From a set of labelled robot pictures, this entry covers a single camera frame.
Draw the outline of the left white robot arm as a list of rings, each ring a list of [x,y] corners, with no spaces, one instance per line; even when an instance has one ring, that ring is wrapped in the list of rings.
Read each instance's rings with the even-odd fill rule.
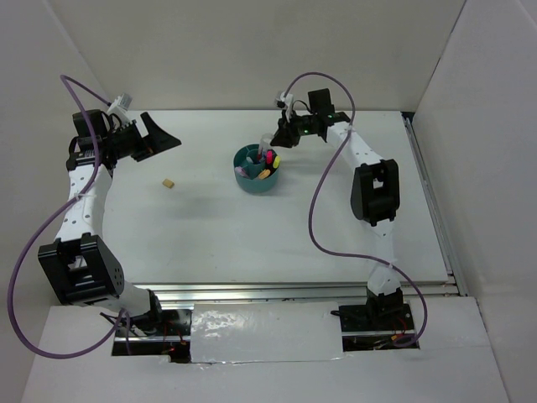
[[[148,113],[140,116],[145,135],[133,120],[115,126],[118,117],[99,109],[73,114],[77,135],[66,161],[73,204],[66,209],[54,241],[39,247],[38,260],[61,304],[124,309],[140,332],[154,335],[162,331],[167,316],[153,291],[126,281],[119,260],[102,238],[103,218],[120,159],[141,162],[181,142]]]

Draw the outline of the black pink highlighter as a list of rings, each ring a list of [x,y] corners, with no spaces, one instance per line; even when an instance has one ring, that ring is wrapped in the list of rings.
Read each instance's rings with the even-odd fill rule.
[[[271,165],[273,163],[273,160],[274,160],[274,155],[273,155],[273,152],[271,150],[269,150],[266,154],[266,163],[268,165]]]

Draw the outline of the purple pink highlighter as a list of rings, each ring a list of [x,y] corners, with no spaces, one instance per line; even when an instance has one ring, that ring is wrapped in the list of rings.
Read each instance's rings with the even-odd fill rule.
[[[234,170],[241,177],[248,177],[248,173],[241,166],[235,167]]]

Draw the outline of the beige eraser block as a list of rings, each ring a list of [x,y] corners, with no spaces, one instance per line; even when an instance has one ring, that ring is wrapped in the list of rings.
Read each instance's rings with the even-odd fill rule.
[[[163,180],[163,185],[169,189],[173,188],[175,186],[175,183],[169,179]]]

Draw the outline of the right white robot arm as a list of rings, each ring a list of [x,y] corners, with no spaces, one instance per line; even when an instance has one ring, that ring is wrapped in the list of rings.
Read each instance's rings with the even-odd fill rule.
[[[353,216],[373,236],[374,251],[361,255],[373,262],[367,282],[366,318],[370,326],[384,329],[404,309],[403,292],[394,269],[394,219],[400,207],[399,166],[376,153],[352,126],[351,119],[337,112],[330,91],[308,93],[309,112],[294,111],[294,97],[285,92],[276,97],[282,111],[272,137],[274,147],[293,148],[306,135],[315,134],[336,148],[350,167]]]

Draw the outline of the orange highlighter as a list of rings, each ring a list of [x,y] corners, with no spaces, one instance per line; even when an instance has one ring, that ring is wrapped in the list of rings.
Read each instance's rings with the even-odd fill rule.
[[[259,175],[257,176],[258,179],[260,180],[263,180],[263,179],[266,179],[267,177],[269,177],[271,174],[271,171],[266,169],[266,170],[263,170],[259,173]]]

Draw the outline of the black yellow highlighter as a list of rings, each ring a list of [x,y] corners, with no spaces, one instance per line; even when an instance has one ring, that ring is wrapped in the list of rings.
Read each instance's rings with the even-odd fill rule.
[[[272,162],[272,168],[276,170],[279,167],[279,163],[280,157],[277,155]]]

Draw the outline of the clear tape roll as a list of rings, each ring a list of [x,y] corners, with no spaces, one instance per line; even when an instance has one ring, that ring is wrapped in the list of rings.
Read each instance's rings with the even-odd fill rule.
[[[270,147],[270,143],[272,141],[272,139],[274,138],[274,135],[272,133],[265,133],[262,135],[260,141],[259,141],[259,144],[262,145],[263,147]]]

